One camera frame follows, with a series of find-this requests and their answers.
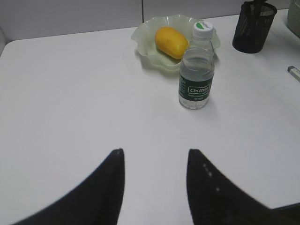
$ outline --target white bottle cap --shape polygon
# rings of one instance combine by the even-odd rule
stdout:
[[[214,26],[210,22],[198,21],[193,26],[193,37],[196,39],[211,39]]]

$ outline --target white container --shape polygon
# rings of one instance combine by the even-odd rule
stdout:
[[[287,27],[300,37],[300,0],[291,0],[287,15]]]

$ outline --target white wall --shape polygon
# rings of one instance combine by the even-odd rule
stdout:
[[[240,13],[245,0],[143,0],[144,20],[154,16],[182,14],[194,18],[210,18]],[[277,9],[288,8],[290,0],[269,0]]]
[[[141,0],[0,0],[7,40],[138,26]]]
[[[183,14],[195,18],[233,15],[244,0],[143,0],[145,21]],[[269,0],[278,9],[290,0]],[[95,30],[134,27],[142,23],[142,0],[0,0],[0,27],[7,41]]]

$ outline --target black object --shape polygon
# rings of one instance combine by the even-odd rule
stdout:
[[[245,1],[232,45],[243,53],[257,53],[262,50],[277,9],[268,3]]]
[[[199,150],[190,150],[187,196],[195,225],[299,225],[229,181]]]
[[[15,225],[116,225],[124,179],[124,152],[114,150],[69,194]]]
[[[273,211],[283,214],[284,216],[297,221],[300,224],[300,203],[276,208],[273,209]]]

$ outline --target pen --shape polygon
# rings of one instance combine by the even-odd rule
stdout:
[[[300,71],[296,67],[290,66],[287,71],[300,82]]]

